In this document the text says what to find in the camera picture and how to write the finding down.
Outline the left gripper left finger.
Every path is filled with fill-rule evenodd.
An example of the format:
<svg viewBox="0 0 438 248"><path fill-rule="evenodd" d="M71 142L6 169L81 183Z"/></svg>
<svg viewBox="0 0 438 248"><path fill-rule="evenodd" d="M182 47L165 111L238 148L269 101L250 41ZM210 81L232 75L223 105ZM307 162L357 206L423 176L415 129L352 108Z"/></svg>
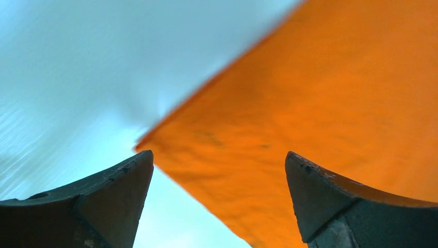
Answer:
<svg viewBox="0 0 438 248"><path fill-rule="evenodd" d="M1 201L1 247L132 247L153 168L146 150L62 187Z"/></svg>

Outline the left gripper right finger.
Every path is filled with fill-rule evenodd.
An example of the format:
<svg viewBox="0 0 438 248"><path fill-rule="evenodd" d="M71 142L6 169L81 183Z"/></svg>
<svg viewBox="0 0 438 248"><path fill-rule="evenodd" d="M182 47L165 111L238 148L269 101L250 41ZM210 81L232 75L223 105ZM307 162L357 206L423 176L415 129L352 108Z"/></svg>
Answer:
<svg viewBox="0 0 438 248"><path fill-rule="evenodd" d="M285 171L308 247L437 247L437 203L371 188L294 152Z"/></svg>

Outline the orange t shirt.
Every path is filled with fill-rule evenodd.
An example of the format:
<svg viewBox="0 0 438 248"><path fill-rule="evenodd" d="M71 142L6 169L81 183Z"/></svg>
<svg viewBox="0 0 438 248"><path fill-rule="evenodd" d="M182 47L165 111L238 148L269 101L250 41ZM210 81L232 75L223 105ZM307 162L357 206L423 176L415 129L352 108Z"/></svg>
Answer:
<svg viewBox="0 0 438 248"><path fill-rule="evenodd" d="M437 1L304 2L142 150L253 247L303 247L289 151L437 201Z"/></svg>

